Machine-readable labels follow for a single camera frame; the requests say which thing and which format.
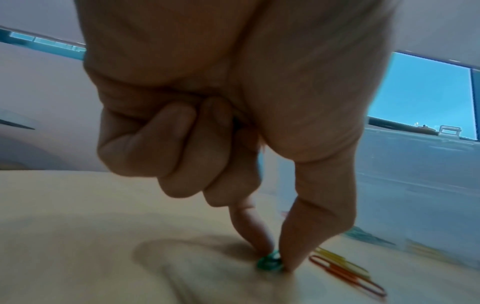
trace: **skin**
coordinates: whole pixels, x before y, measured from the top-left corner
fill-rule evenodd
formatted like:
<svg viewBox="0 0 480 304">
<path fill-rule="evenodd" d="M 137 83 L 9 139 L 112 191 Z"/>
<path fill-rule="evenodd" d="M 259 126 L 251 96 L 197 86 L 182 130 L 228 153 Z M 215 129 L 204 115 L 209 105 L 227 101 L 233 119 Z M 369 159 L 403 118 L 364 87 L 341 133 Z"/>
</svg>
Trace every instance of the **skin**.
<svg viewBox="0 0 480 304">
<path fill-rule="evenodd" d="M 392 52 L 391 1 L 75 3 L 112 172 L 156 177 L 172 197 L 203 192 L 267 254 L 275 243 L 250 198 L 262 143 L 295 162 L 279 240 L 288 270 L 352 227 L 354 155 Z"/>
</svg>

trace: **table surface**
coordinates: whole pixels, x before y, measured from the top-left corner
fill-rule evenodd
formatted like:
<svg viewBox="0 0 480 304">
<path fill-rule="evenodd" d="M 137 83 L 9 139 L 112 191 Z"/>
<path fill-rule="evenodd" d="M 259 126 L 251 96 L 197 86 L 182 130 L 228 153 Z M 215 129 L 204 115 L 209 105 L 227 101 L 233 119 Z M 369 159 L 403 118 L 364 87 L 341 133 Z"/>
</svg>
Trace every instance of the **table surface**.
<svg viewBox="0 0 480 304">
<path fill-rule="evenodd" d="M 276 237 L 276 198 L 257 194 Z M 228 210 L 166 197 L 153 179 L 0 172 L 2 303 L 478 303 L 480 272 L 335 237 L 324 248 L 368 269 L 380 300 L 306 261 L 258 271 Z"/>
</svg>

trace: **red paper clip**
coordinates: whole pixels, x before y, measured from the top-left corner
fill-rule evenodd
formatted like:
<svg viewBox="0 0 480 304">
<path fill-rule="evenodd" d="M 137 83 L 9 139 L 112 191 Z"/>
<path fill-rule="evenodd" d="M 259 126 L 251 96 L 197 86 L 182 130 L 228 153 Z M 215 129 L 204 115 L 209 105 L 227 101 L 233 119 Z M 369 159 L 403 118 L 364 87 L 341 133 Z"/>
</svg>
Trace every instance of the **red paper clip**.
<svg viewBox="0 0 480 304">
<path fill-rule="evenodd" d="M 368 279 L 362 278 L 354 274 L 353 272 L 350 272 L 342 267 L 339 267 L 338 265 L 330 263 L 319 255 L 312 254 L 308 257 L 308 259 L 310 260 L 310 262 L 314 263 L 319 267 L 322 267 L 325 271 L 339 277 L 340 279 L 348 283 L 357 285 L 360 288 L 363 288 L 375 295 L 378 295 L 379 297 L 387 296 L 387 292 L 385 291 L 385 289 L 383 289 L 378 284 L 375 284 L 374 282 Z"/>
</svg>

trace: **ceiling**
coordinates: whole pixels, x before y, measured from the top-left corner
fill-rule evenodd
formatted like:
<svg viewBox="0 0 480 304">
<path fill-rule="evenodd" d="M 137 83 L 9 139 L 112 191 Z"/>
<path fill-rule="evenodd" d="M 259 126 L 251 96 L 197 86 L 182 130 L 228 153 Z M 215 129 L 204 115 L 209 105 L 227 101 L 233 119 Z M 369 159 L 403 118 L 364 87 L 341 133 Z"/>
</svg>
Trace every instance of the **ceiling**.
<svg viewBox="0 0 480 304">
<path fill-rule="evenodd" d="M 398 50 L 480 67 L 479 0 L 400 0 Z M 0 26 L 84 42 L 73 0 L 2 0 Z"/>
</svg>

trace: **yellow paper clip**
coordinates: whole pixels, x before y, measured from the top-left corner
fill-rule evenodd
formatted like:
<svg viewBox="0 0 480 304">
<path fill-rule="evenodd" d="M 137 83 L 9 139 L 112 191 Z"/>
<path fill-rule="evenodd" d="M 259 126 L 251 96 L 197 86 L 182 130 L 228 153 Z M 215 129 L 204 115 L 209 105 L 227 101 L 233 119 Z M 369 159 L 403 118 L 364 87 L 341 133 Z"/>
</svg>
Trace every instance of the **yellow paper clip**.
<svg viewBox="0 0 480 304">
<path fill-rule="evenodd" d="M 318 254 L 319 256 L 321 256 L 322 258 L 324 258 L 325 260 L 327 260 L 328 262 L 330 263 L 333 263 L 345 270 L 348 270 L 362 278 L 365 278 L 365 279 L 370 279 L 370 273 L 368 270 L 366 270 L 365 268 L 362 268 L 356 264 L 353 264 L 349 261 L 347 261 L 347 259 L 345 259 L 343 256 L 340 256 L 338 254 L 335 254 L 331 251 L 328 251 L 326 249 L 323 249 L 321 247 L 317 247 L 315 249 L 315 253 Z"/>
</svg>

